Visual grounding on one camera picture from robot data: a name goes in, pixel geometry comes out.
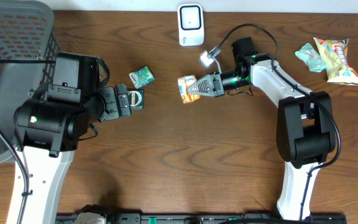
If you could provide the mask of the blue Kleenex tissue pack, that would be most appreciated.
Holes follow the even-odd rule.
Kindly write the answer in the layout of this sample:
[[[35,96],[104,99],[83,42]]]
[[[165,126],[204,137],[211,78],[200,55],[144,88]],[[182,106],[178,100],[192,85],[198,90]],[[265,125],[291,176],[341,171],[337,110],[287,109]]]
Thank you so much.
[[[145,66],[138,71],[131,72],[129,78],[136,89],[142,88],[155,80],[155,77],[148,66]]]

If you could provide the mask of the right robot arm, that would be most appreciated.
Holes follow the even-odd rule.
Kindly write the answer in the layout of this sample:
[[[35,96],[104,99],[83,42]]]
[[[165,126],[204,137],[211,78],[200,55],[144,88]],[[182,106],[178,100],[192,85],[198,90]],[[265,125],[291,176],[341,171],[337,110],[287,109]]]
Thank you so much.
[[[310,200],[321,165],[333,151],[335,129],[330,96],[299,85],[269,53],[258,53],[250,37],[232,43],[236,67],[205,75],[188,94],[219,97],[242,86],[255,86],[278,108],[276,142],[285,161],[277,212],[284,220],[310,219]]]

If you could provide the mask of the teal wet wipes pack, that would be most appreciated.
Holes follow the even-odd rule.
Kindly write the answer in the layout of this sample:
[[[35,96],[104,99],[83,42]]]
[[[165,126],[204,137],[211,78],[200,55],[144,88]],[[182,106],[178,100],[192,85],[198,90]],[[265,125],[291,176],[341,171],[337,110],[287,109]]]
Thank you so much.
[[[296,51],[295,56],[302,60],[311,72],[318,73],[327,69],[325,61],[310,43],[305,44],[300,50]]]

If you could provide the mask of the orange Kleenex tissue pack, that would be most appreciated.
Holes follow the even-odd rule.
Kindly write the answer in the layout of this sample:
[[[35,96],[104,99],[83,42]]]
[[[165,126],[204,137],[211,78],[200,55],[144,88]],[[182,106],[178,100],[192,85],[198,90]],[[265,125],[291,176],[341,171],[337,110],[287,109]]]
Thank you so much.
[[[194,75],[178,78],[178,87],[179,87],[179,91],[180,91],[180,96],[181,96],[182,102],[184,104],[192,103],[192,102],[199,100],[201,98],[199,95],[189,94],[187,92],[188,87],[190,87],[196,81],[197,81],[197,79]]]

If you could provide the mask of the dark green round-label pack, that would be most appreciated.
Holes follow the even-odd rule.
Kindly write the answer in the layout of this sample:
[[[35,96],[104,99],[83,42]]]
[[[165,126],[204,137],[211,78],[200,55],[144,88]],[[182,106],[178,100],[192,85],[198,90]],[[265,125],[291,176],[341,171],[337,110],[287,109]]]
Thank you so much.
[[[129,90],[129,103],[132,110],[144,109],[144,90]]]

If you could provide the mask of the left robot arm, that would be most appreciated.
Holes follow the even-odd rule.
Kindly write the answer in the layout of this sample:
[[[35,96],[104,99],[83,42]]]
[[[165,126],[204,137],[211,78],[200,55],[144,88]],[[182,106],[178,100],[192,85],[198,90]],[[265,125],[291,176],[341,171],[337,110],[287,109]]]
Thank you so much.
[[[108,86],[104,60],[60,52],[53,81],[14,113],[18,162],[7,223],[54,223],[75,150],[94,123],[128,117],[125,84]]]

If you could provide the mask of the large yellow wipes pack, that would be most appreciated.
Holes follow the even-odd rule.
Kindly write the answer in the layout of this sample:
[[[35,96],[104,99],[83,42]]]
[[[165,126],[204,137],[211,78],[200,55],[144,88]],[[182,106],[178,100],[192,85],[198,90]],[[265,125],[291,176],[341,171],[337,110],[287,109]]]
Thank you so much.
[[[358,74],[349,66],[347,47],[349,39],[313,38],[320,57],[326,64],[327,82],[338,85],[358,86]]]

